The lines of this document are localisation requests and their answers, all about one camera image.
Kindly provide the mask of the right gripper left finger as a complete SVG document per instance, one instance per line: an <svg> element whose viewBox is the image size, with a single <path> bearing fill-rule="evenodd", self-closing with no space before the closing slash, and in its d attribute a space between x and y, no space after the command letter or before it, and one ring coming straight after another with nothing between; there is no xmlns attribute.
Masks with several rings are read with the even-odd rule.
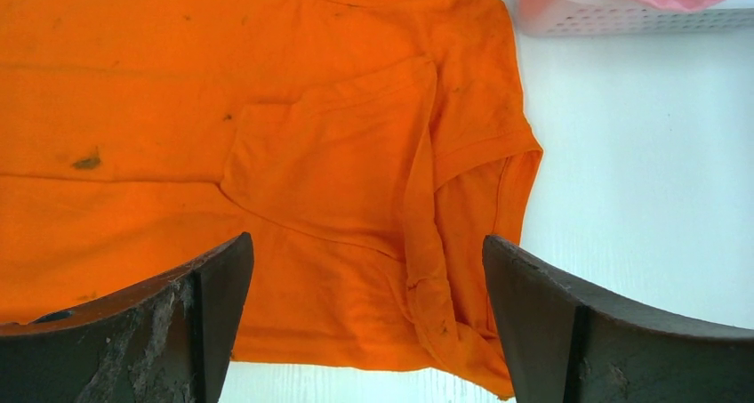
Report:
<svg viewBox="0 0 754 403"><path fill-rule="evenodd" d="M3 324L2 401L218 401L252 274L242 233L113 294Z"/></svg>

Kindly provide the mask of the orange t-shirt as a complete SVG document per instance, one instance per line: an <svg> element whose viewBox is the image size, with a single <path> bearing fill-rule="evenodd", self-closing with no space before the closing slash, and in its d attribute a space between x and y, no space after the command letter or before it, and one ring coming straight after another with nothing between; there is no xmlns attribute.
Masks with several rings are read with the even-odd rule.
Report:
<svg viewBox="0 0 754 403"><path fill-rule="evenodd" d="M1 0L1 318L248 232L238 360L506 399L481 250L541 156L502 0Z"/></svg>

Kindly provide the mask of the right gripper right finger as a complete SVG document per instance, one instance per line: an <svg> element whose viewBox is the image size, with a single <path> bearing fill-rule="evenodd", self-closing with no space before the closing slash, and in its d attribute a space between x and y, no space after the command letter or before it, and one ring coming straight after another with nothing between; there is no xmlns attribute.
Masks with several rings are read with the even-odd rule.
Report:
<svg viewBox="0 0 754 403"><path fill-rule="evenodd" d="M494 235L483 264L517 401L752 401L751 330L631 300Z"/></svg>

